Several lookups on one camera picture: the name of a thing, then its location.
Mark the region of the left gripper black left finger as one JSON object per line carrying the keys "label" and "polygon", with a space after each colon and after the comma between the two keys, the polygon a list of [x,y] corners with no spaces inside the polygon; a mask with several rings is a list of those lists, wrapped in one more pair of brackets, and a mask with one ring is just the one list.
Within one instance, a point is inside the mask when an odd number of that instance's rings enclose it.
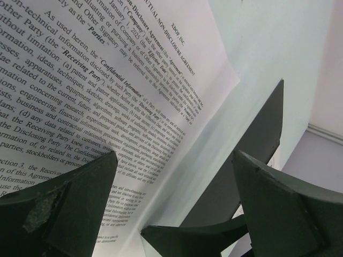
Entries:
{"label": "left gripper black left finger", "polygon": [[109,152],[1,197],[1,256],[92,256],[116,168]]}

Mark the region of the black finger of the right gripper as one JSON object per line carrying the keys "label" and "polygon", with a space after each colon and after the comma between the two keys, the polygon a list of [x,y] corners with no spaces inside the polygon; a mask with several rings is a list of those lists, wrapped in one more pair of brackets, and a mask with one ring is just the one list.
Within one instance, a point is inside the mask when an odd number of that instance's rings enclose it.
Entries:
{"label": "black finger of the right gripper", "polygon": [[221,256],[221,252],[248,233],[243,215],[223,223],[201,227],[149,225],[142,237],[161,255]]}
{"label": "black finger of the right gripper", "polygon": [[241,203],[240,171],[252,158],[268,164],[280,145],[284,112],[284,80],[281,79],[252,123],[210,182],[182,227],[199,227],[231,219]]}

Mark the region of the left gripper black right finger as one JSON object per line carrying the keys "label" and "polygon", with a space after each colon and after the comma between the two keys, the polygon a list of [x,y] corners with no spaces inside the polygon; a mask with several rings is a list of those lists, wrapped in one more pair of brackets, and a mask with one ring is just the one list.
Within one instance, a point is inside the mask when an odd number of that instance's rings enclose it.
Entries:
{"label": "left gripper black right finger", "polygon": [[252,158],[240,199],[255,256],[342,256],[342,194]]}

